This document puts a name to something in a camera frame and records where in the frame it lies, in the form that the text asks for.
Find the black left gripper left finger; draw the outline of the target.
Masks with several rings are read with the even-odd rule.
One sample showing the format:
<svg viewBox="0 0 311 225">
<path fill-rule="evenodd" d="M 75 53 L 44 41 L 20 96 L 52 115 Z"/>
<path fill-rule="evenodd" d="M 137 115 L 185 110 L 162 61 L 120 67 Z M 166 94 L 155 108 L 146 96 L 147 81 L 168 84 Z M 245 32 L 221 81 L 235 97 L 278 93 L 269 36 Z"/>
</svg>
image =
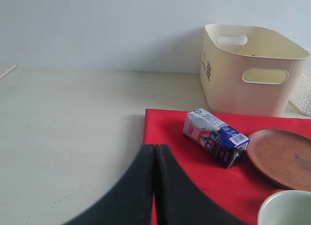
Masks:
<svg viewBox="0 0 311 225">
<path fill-rule="evenodd" d="M 143 144 L 121 179 L 94 205 L 67 225 L 149 225 L 155 147 Z"/>
</svg>

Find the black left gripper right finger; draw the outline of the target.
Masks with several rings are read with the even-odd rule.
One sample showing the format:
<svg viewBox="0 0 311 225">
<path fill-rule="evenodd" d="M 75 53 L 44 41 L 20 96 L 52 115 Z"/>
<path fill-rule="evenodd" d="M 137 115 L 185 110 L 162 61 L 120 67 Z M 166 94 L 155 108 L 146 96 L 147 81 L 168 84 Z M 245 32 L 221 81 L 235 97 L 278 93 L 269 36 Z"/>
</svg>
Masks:
<svg viewBox="0 0 311 225">
<path fill-rule="evenodd" d="M 165 144 L 155 146 L 155 209 L 159 225 L 245 224 L 207 197 Z"/>
</svg>

